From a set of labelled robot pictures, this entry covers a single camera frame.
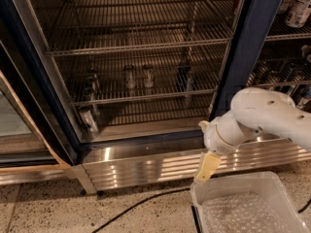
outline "terrazzo floor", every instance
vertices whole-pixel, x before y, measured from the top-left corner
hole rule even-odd
[[[311,161],[256,171],[266,170],[279,176],[297,209],[310,199]],[[189,191],[154,198],[99,229],[135,203],[162,192],[187,188],[191,183],[192,179],[187,179],[136,186],[105,191],[102,196],[81,195],[83,188],[76,180],[0,186],[0,232],[195,233]],[[311,208],[299,216],[311,228]]]

